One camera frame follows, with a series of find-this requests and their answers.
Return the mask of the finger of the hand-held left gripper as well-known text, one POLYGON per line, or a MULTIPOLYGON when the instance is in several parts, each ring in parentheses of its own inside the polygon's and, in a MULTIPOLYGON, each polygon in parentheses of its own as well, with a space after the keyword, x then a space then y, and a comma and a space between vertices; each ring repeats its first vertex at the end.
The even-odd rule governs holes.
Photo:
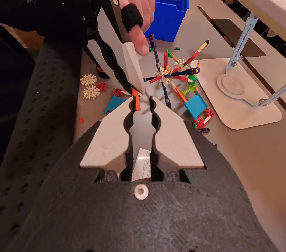
POLYGON ((103 45, 103 49, 95 40, 89 40, 87 44, 88 52, 108 77, 122 86, 125 91, 131 93, 131 84, 127 81, 123 69, 118 65, 111 48, 102 40, 100 40, 100 45, 103 45))
POLYGON ((145 94, 138 54, 133 43, 120 41, 103 8, 100 9, 97 18, 99 35, 114 52, 117 64, 124 71, 128 83, 141 94, 145 94))

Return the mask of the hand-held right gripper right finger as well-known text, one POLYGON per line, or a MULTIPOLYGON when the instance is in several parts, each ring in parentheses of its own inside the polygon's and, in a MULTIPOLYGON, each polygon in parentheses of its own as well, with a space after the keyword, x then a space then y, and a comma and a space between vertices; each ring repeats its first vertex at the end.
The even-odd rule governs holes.
POLYGON ((167 174, 205 166, 184 120, 154 96, 149 98, 152 113, 150 153, 151 180, 163 181, 167 174))

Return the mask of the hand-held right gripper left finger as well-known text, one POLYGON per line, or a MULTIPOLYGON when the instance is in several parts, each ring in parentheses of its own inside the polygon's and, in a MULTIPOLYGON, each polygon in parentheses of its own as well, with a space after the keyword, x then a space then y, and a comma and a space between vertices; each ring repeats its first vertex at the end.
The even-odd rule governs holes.
POLYGON ((113 170, 122 181, 131 181, 133 169, 133 145, 130 128, 136 98, 129 97, 100 122, 84 156, 81 168, 113 170))

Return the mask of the orange toy piece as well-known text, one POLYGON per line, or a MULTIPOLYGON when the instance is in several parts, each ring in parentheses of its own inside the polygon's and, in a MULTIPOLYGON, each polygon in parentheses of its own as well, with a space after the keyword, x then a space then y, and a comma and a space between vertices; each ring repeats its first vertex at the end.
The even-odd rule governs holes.
POLYGON ((132 96, 135 97, 135 111, 140 111, 141 110, 140 95, 138 94, 138 91, 133 87, 131 87, 131 92, 132 92, 132 96))

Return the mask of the blue toy panel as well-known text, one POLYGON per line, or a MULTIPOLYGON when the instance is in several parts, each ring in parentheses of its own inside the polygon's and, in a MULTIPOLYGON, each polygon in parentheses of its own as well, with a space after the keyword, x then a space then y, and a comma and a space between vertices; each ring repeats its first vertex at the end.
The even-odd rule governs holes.
POLYGON ((121 97, 118 97, 116 96, 116 93, 114 93, 112 95, 112 98, 111 100, 109 101, 105 111, 104 111, 104 114, 107 114, 108 112, 112 112, 114 111, 116 108, 118 108, 121 104, 123 104, 124 102, 126 101, 126 99, 124 98, 121 98, 121 97))

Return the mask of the red toy wheel black tyre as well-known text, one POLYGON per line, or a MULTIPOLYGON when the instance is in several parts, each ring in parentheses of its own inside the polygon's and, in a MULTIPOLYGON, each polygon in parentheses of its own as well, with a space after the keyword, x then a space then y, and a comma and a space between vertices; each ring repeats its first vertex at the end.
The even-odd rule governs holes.
POLYGON ((96 71, 98 76, 102 79, 110 79, 110 77, 98 66, 96 65, 96 71))

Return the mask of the white snowflake toy connector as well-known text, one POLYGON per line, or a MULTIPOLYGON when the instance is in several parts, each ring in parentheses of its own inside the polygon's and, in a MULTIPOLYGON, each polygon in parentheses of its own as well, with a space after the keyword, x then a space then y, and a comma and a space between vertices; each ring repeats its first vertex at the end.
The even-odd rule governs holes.
POLYGON ((97 86, 87 86, 82 91, 82 96, 87 100, 97 99, 100 95, 100 89, 97 86))
POLYGON ((93 74, 87 74, 87 75, 82 75, 82 77, 80 78, 80 83, 83 86, 93 86, 95 85, 97 82, 97 77, 93 74))

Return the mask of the colourful toy windmill model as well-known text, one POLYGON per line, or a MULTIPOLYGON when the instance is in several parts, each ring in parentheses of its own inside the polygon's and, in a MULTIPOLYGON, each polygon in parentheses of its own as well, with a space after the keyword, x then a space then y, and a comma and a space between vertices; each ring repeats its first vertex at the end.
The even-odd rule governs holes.
POLYGON ((164 63, 162 64, 159 61, 154 35, 150 34, 148 39, 150 47, 153 48, 157 69, 154 76, 144 77, 144 82, 149 82, 150 84, 158 82, 163 89, 166 106, 172 109, 166 88, 167 85, 170 85, 179 101, 193 118, 197 129, 201 133, 209 133, 210 129, 206 126, 214 117, 214 113, 202 98, 196 85, 197 75, 200 73, 200 61, 198 61, 196 67, 192 68, 190 66, 191 61, 209 44, 209 40, 206 40, 187 61, 175 58, 170 50, 166 49, 164 52, 164 63))

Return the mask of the instruction booklet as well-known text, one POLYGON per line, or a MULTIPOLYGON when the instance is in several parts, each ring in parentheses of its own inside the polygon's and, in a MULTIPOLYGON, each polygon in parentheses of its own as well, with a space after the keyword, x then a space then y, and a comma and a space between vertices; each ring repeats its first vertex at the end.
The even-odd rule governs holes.
POLYGON ((136 181, 151 181, 151 151, 140 148, 138 156, 132 172, 132 182, 136 181))

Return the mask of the blue storage bin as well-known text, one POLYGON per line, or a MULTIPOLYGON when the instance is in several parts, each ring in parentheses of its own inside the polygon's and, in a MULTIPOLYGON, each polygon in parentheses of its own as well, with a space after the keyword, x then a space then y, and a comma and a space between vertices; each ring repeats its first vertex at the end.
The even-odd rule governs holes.
POLYGON ((157 40, 174 42, 188 9, 189 0, 155 0, 154 21, 145 37, 153 34, 157 40))

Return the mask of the white document stand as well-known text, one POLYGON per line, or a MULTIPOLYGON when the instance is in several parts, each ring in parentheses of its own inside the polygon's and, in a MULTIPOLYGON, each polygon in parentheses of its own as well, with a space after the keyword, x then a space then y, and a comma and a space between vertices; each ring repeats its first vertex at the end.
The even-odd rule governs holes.
POLYGON ((274 102, 285 93, 285 85, 268 97, 238 62, 258 19, 285 39, 286 0, 241 0, 251 14, 231 58, 205 59, 200 63, 198 82, 224 125, 240 130, 281 121, 274 102))

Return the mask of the black perforated board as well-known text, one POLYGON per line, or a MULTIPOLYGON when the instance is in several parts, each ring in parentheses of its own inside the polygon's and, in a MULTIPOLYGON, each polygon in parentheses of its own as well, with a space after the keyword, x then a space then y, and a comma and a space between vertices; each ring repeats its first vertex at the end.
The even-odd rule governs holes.
POLYGON ((71 146, 82 48, 44 42, 1 165, 0 251, 29 215, 49 172, 71 146))

